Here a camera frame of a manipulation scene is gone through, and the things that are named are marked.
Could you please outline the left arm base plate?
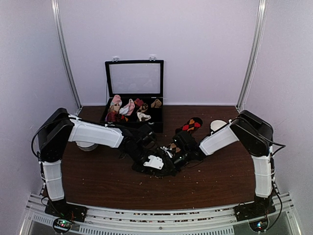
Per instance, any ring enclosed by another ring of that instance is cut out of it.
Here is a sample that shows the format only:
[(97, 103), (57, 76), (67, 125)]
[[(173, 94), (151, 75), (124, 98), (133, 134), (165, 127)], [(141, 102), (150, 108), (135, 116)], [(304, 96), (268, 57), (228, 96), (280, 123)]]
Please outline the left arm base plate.
[(87, 207), (69, 204), (66, 196), (63, 199), (52, 201), (50, 193), (47, 190), (44, 196), (48, 198), (45, 206), (45, 213), (55, 217), (64, 218), (66, 220), (84, 222), (87, 215)]

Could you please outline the beige brown argyle sock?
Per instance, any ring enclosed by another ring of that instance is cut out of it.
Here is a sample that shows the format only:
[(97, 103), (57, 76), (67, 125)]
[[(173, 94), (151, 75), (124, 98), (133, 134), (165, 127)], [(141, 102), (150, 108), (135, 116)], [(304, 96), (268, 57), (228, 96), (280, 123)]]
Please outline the beige brown argyle sock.
[(168, 148), (170, 149), (170, 152), (172, 154), (177, 154), (181, 151), (181, 149), (179, 147), (176, 146), (176, 144), (174, 142), (170, 143), (170, 145), (168, 146)]

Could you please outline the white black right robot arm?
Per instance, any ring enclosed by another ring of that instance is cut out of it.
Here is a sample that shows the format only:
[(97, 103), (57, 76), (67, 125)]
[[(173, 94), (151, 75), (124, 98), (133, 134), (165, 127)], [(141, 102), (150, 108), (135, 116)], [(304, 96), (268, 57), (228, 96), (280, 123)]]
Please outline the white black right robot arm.
[(212, 121), (210, 133), (196, 141), (193, 134), (202, 125), (201, 118), (192, 117), (175, 130), (172, 142), (162, 147), (170, 160), (169, 168), (177, 172), (190, 161), (203, 161), (235, 143), (240, 144), (251, 157), (254, 167), (254, 195), (258, 200), (251, 204), (250, 210), (253, 215), (261, 216), (269, 209), (267, 198), (273, 190), (273, 127), (252, 112), (244, 110), (229, 121)]

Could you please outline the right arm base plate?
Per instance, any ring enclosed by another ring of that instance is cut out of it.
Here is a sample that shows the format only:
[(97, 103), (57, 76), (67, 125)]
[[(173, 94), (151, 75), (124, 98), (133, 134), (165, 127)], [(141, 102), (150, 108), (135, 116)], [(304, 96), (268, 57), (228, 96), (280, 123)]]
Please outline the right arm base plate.
[(261, 198), (259, 201), (255, 199), (251, 203), (240, 203), (233, 209), (237, 221), (251, 220), (276, 212), (273, 200), (266, 198)]

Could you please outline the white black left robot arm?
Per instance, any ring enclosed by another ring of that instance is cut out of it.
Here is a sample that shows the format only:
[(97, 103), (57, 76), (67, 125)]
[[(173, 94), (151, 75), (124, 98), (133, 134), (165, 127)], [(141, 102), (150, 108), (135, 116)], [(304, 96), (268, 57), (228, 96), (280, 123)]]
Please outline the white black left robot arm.
[(57, 109), (37, 130), (31, 140), (31, 151), (41, 165), (43, 182), (51, 209), (66, 217), (70, 206), (65, 203), (62, 161), (68, 145), (82, 151), (93, 151), (98, 146), (118, 149), (133, 161), (133, 169), (156, 177), (175, 175), (172, 158), (160, 146), (148, 125), (139, 128), (110, 123), (96, 123), (71, 115), (65, 108)]

